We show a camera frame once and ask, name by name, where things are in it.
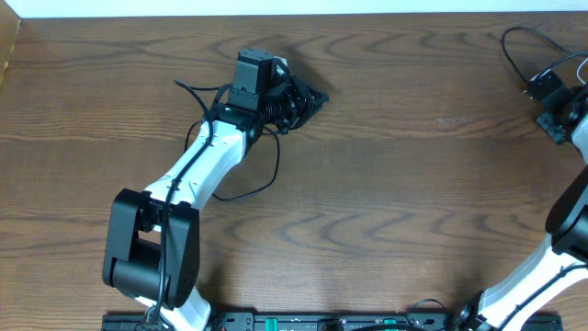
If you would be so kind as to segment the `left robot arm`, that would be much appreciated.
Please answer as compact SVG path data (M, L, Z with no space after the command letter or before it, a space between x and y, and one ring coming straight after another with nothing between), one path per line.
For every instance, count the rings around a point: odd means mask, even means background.
M328 95L298 78L286 59L268 51L239 51L232 82L195 122L196 139L159 179L113 200L102 279L145 305L143 314L105 315L105 330L204 330L211 305L196 287L199 215L222 179L264 135L278 139L303 126Z

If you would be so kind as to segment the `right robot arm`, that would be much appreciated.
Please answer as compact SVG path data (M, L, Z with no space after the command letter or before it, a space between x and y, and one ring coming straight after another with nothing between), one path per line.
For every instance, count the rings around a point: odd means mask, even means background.
M521 265L463 307L452 330L521 330L536 311L587 279L586 169L557 199L545 230L545 239Z

